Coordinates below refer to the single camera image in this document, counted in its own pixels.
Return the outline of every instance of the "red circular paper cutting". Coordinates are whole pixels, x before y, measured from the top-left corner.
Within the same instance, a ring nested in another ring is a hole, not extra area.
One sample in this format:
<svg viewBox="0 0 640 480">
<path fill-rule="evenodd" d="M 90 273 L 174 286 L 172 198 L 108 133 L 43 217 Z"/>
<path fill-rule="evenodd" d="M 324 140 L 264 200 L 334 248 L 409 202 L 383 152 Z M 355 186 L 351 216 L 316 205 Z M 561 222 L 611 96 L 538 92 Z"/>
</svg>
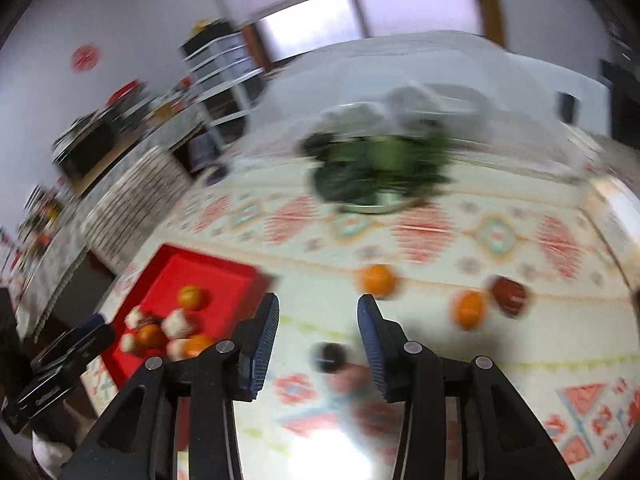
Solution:
<svg viewBox="0 0 640 480">
<path fill-rule="evenodd" d="M 87 72 L 98 64 L 100 49 L 93 43 L 87 43 L 76 48 L 71 55 L 71 68 L 74 72 Z"/>
</svg>

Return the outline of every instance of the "white wall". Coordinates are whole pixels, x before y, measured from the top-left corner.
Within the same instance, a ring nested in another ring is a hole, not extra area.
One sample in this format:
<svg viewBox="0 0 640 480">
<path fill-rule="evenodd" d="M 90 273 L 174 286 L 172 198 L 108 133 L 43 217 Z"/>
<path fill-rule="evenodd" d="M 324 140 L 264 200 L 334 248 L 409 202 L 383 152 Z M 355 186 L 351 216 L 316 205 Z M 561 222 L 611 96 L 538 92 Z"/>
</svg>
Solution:
<svg viewBox="0 0 640 480">
<path fill-rule="evenodd" d="M 501 0 L 508 49 L 588 77 L 609 59 L 607 31 L 588 0 Z"/>
<path fill-rule="evenodd" d="M 55 183 L 50 147 L 76 117 L 135 78 L 165 92 L 187 73 L 193 24 L 217 16 L 213 0 L 35 0 L 0 50 L 0 226 L 15 232 L 33 186 Z M 102 57 L 75 73 L 89 42 Z"/>
</svg>

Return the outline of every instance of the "patterned tablecloth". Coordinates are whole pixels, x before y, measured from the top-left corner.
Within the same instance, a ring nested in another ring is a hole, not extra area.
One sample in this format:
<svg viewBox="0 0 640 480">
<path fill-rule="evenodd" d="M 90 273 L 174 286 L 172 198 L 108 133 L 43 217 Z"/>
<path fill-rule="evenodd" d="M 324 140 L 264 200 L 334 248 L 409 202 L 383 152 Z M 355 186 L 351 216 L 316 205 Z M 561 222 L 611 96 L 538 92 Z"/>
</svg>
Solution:
<svg viewBox="0 0 640 480">
<path fill-rule="evenodd" d="M 336 212 L 308 184 L 311 163 L 244 167 L 178 203 L 102 306 L 111 319 L 162 243 L 260 266 L 280 298 L 264 390 L 236 403 L 244 477 L 386 479 L 402 406 L 372 387 L 356 324 L 353 271 L 392 264 L 402 287 L 385 317 L 437 354 L 494 359 L 523 395 L 578 480 L 597 478 L 640 416 L 640 345 L 625 281 L 589 219 L 580 189 L 469 164 L 433 203 L 386 216 Z M 450 320 L 465 289 L 494 274 L 532 290 L 519 319 L 496 308 L 478 330 Z M 313 366 L 319 342 L 348 346 L 336 375 Z M 116 394 L 100 359 L 83 377 L 98 413 Z M 447 475 L 460 446 L 448 411 Z M 188 477 L 181 453 L 180 478 Z"/>
<path fill-rule="evenodd" d="M 101 178 L 73 211 L 65 211 L 68 220 L 42 255 L 16 307 L 20 338 L 40 333 L 60 294 L 86 256 L 88 248 L 80 226 L 105 193 L 151 148 L 163 146 L 171 149 L 201 124 L 202 115 L 198 107 L 191 106 L 181 111 L 141 140 Z"/>
</svg>

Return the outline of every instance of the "orange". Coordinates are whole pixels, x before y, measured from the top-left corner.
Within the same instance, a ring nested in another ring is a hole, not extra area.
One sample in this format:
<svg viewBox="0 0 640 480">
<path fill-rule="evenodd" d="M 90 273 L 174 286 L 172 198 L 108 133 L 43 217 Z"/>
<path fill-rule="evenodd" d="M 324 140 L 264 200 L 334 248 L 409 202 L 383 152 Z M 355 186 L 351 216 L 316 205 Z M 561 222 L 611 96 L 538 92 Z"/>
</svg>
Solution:
<svg viewBox="0 0 640 480">
<path fill-rule="evenodd" d="M 359 272 L 360 288 L 366 294 L 383 299 L 391 295 L 398 284 L 398 277 L 391 267 L 375 264 Z"/>
<path fill-rule="evenodd" d="M 205 348 L 209 348 L 211 345 L 213 345 L 213 341 L 208 336 L 204 334 L 194 335 L 187 339 L 182 353 L 187 359 L 197 357 L 200 355 L 200 352 Z"/>
<path fill-rule="evenodd" d="M 146 348 L 162 348 L 166 337 L 159 325 L 151 323 L 138 330 L 138 341 Z"/>
<path fill-rule="evenodd" d="M 453 304 L 453 319 L 463 330 L 478 327 L 484 321 L 485 314 L 486 305 L 479 292 L 469 290 Z"/>
<path fill-rule="evenodd" d="M 198 310 L 204 303 L 204 290 L 196 285 L 187 285 L 178 292 L 178 304 L 184 310 Z"/>
</svg>

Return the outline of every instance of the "red tray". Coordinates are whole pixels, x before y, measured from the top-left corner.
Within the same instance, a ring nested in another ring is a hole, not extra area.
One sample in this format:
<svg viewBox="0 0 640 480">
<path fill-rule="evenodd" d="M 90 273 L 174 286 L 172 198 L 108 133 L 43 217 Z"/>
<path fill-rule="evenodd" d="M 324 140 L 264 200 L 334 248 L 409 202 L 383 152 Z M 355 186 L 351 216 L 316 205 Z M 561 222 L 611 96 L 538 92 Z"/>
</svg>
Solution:
<svg viewBox="0 0 640 480">
<path fill-rule="evenodd" d="M 230 337 L 239 321 L 254 316 L 268 280 L 255 267 L 162 245 L 111 322 L 116 341 L 103 352 L 102 360 L 117 387 L 146 358 L 165 355 L 164 350 L 149 350 L 142 357 L 120 351 L 120 337 L 129 331 L 124 324 L 125 316 L 137 305 L 144 312 L 168 316 L 178 308 L 177 294 L 185 285 L 197 285 L 206 291 L 206 304 L 194 314 L 201 332 L 219 341 Z"/>
</svg>

